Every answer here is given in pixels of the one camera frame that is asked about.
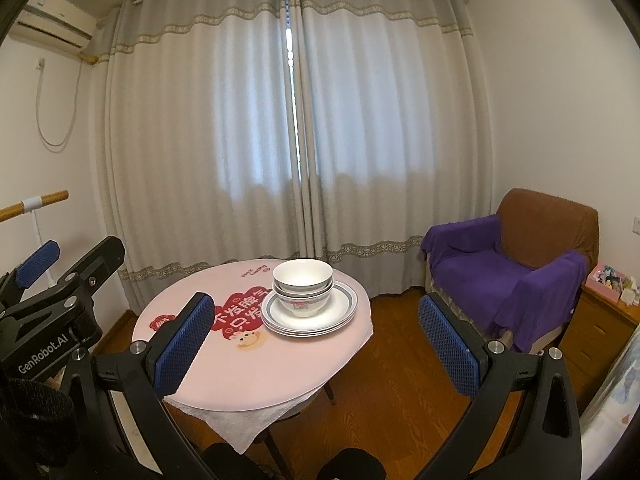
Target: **brown floor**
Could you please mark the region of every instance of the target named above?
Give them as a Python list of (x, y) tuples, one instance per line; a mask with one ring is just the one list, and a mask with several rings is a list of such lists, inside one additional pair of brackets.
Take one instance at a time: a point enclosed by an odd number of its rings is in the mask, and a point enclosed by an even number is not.
[[(410, 480), (451, 432), (468, 404), (456, 393), (417, 320), (424, 290), (371, 301), (374, 335), (331, 380), (337, 405), (321, 394), (299, 416), (271, 427), (296, 480), (315, 480), (319, 469), (345, 447), (362, 448), (385, 466), (388, 480)], [(105, 346), (126, 349), (135, 320)], [(516, 409), (511, 397), (476, 467), (489, 464)], [(168, 406), (184, 434), (202, 450), (221, 439), (204, 422)], [(275, 468), (264, 444), (246, 455)]]

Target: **white wall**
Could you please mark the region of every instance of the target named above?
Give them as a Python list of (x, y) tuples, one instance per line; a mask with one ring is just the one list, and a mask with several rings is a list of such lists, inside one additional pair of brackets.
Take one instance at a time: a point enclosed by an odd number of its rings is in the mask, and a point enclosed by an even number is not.
[(512, 187), (596, 208), (600, 257), (640, 278), (640, 48), (610, 0), (470, 0)]
[[(90, 67), (82, 67), (78, 117), (60, 154), (40, 142), (35, 121), (39, 57), (46, 59), (40, 98), (40, 124), (51, 142), (64, 138), (73, 113), (78, 61), (6, 38), (0, 46), (0, 207), (61, 189), (69, 199), (37, 212), (43, 240), (60, 245), (52, 273), (58, 279), (103, 238), (92, 187), (87, 92)], [(22, 215), (0, 224), (0, 272), (13, 269), (36, 249), (31, 219)], [(47, 287), (41, 277), (29, 292)], [(94, 295), (95, 316), (103, 332), (128, 308), (117, 276)]]

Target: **pink tissue box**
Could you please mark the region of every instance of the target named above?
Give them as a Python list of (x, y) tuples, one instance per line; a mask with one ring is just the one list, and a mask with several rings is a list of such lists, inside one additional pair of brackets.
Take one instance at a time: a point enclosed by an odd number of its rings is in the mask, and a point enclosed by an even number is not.
[[(605, 267), (605, 264), (598, 263), (596, 268), (593, 269), (591, 271), (591, 274), (587, 277), (587, 281), (584, 285), (590, 288), (591, 290), (594, 290), (601, 296), (604, 296), (608, 300), (613, 301), (613, 303), (617, 303), (618, 300), (620, 299), (620, 294), (622, 293), (622, 290), (618, 291), (618, 290), (615, 290), (614, 288), (609, 288), (608, 286), (605, 286), (604, 284), (598, 281), (598, 275), (602, 272), (602, 269), (604, 267)], [(616, 276), (620, 278), (620, 285), (622, 286), (622, 283), (625, 281), (626, 276), (617, 270), (616, 270)]]

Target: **blue textured pad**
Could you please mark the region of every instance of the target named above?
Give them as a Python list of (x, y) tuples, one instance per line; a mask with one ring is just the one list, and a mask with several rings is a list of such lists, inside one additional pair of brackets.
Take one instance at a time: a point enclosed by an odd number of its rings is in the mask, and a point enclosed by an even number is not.
[(429, 296), (420, 300), (418, 319), (456, 391), (473, 399), (480, 388), (476, 358)]
[(60, 257), (60, 247), (49, 240), (29, 256), (15, 271), (15, 284), (20, 288), (29, 288)]
[(156, 361), (154, 391), (159, 397), (174, 394), (209, 334), (215, 316), (210, 296), (204, 296)]

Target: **pink tablecloth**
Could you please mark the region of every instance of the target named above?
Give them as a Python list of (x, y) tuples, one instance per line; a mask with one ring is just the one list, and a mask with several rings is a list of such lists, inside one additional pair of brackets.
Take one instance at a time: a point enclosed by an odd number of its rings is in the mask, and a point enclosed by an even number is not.
[(149, 340), (196, 292), (216, 304), (216, 322), (172, 400), (201, 410), (243, 412), (288, 402), (333, 377), (373, 334), (367, 294), (353, 278), (334, 272), (358, 296), (353, 320), (331, 334), (292, 338), (262, 325), (260, 304), (280, 260), (211, 267), (158, 294), (140, 315), (133, 340)]

